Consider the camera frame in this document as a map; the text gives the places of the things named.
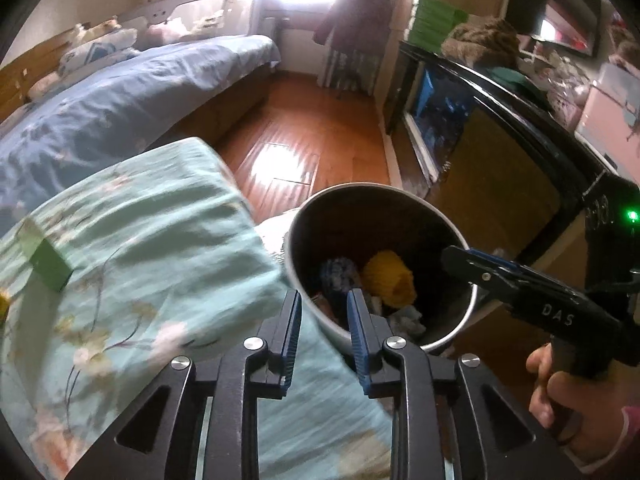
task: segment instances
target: pink sleeve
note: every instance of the pink sleeve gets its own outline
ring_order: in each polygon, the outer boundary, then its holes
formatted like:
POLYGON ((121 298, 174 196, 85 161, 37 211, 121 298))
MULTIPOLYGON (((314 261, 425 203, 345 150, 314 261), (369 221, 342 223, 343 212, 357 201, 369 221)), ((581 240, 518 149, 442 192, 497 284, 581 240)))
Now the pink sleeve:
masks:
POLYGON ((626 434, 613 456, 588 475, 590 480, 640 478, 640 408, 627 406, 623 411, 628 421, 626 434))

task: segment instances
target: blue duvet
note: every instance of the blue duvet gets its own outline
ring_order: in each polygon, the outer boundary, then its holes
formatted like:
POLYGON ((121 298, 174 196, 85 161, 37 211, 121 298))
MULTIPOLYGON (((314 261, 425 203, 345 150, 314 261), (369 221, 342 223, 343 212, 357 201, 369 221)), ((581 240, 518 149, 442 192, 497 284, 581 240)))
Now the blue duvet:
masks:
POLYGON ((0 140, 0 236, 49 198, 143 152, 207 100, 278 60, 264 36, 168 45, 39 104, 0 140))

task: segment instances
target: plush toy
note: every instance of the plush toy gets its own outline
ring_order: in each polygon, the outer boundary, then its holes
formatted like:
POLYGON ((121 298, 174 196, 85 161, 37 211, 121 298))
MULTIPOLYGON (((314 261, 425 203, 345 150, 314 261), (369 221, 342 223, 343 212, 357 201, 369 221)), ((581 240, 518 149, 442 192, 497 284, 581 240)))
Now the plush toy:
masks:
POLYGON ((84 28, 84 25, 78 23, 74 27, 73 39, 71 40, 71 48, 75 48, 85 43, 89 43, 89 41, 97 40, 102 36, 113 32, 114 30, 118 30, 122 28, 122 25, 118 23, 118 19, 116 16, 107 20, 106 22, 100 23, 100 25, 96 25, 92 28, 84 28))
POLYGON ((634 36, 621 25, 609 27, 609 37, 615 52, 609 62, 618 65, 636 77, 640 77, 640 45, 634 36))
POLYGON ((479 26, 460 23, 442 43, 442 54, 470 68, 517 68, 519 46, 515 29, 492 18, 479 26))
POLYGON ((410 305, 417 297, 413 273, 393 251, 380 251, 360 274, 365 289, 392 308, 410 305))

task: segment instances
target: hand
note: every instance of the hand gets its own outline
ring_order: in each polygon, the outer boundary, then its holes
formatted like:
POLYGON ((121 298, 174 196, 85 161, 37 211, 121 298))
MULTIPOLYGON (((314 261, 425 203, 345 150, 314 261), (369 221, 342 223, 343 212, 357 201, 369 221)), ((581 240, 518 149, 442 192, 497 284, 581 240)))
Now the hand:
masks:
POLYGON ((622 433, 622 407, 628 398, 628 377, 632 368, 613 363, 607 377, 590 381, 565 372, 552 374, 551 345, 537 349, 527 359, 527 370, 538 375, 529 411, 544 428, 554 422, 550 399, 582 415, 578 434, 569 448, 585 463, 606 457, 622 433))

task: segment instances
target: metal screw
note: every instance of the metal screw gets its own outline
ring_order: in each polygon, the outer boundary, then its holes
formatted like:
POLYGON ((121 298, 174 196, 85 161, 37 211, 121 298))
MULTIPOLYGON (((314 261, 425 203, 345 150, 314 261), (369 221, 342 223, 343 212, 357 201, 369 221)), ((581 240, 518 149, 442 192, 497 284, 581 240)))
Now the metal screw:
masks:
POLYGON ((259 337, 248 337, 244 340, 244 347, 247 350, 259 350, 264 345, 264 341, 259 337))
POLYGON ((386 345, 389 348, 399 350, 406 346, 406 339, 404 337, 400 337, 399 335, 393 335, 386 339, 386 345))
POLYGON ((480 366, 480 358, 474 354, 463 354, 460 360, 463 365, 469 368, 478 368, 480 366))
POLYGON ((184 370, 191 364, 191 360, 184 356, 178 355, 178 357, 174 357, 174 360, 171 361, 171 368, 174 370, 184 370))

